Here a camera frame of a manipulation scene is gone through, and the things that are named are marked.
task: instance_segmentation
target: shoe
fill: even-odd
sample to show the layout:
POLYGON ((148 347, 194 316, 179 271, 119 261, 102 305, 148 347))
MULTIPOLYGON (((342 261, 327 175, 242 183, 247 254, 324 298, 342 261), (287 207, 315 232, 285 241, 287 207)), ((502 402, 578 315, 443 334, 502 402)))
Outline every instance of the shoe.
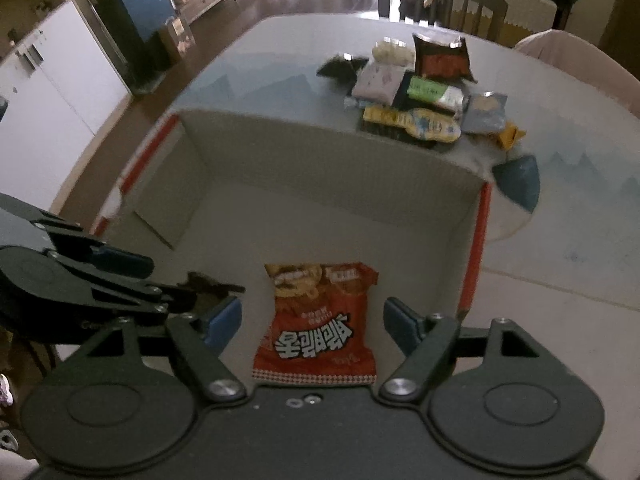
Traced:
POLYGON ((9 379, 6 375, 0 374, 0 406, 8 407, 14 403, 14 396, 11 394, 9 379))

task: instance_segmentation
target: open box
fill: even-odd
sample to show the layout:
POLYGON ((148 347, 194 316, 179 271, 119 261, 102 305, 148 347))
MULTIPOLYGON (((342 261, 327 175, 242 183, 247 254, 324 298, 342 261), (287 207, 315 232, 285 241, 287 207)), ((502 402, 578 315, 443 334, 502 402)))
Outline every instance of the open box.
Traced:
POLYGON ((222 354, 245 384, 274 314, 264 264, 377 270, 366 341, 384 378, 403 359, 383 328, 386 298, 421 314, 470 307, 490 196, 478 176, 421 147, 210 110, 169 117, 118 187, 122 206, 98 231, 151 256, 153 279, 199 270, 246 287, 242 327, 222 354))

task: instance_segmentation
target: dining table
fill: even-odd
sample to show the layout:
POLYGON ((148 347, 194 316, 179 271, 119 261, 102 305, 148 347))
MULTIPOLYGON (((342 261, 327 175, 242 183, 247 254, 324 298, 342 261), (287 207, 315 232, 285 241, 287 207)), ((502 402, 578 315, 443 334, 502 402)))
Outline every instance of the dining table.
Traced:
MULTIPOLYGON (((177 98, 343 131, 362 127, 344 88, 316 71, 336 54, 370 56, 383 38, 458 33, 343 14, 268 18, 240 37, 177 98)), ((467 36, 471 92, 508 96, 507 118, 526 136, 505 153, 462 136, 434 152, 494 182, 496 164, 537 161, 533 212, 493 187, 468 326, 515 320, 599 394, 606 423, 590 464, 606 478, 640 475, 640 121, 597 89, 537 59, 467 36)), ((353 153, 356 160, 358 153, 353 153)))

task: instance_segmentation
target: screw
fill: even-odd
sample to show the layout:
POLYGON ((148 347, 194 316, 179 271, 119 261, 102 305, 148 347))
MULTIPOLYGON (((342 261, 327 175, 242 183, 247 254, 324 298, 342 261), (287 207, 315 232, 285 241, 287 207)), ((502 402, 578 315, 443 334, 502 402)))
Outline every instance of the screw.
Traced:
POLYGON ((218 379, 209 385, 209 391, 216 397, 233 397, 242 391, 242 384, 233 379, 218 379))
POLYGON ((322 402, 322 397, 318 394, 308 394, 303 397, 303 400, 307 404, 320 404, 320 402, 322 402))
POLYGON ((287 402, 285 402, 285 404, 290 408, 302 408, 302 406, 305 405, 302 399, 287 399, 287 402))
POLYGON ((385 383, 385 390, 396 396, 411 395, 417 389, 418 386, 411 379, 395 378, 385 383))

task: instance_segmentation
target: drawer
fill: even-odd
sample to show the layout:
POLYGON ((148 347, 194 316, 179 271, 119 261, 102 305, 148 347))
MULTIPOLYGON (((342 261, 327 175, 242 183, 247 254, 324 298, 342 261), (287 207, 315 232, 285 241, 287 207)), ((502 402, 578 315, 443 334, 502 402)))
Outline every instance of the drawer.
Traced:
POLYGON ((189 0, 180 8, 180 15, 187 23, 191 23, 217 1, 218 0, 189 0))

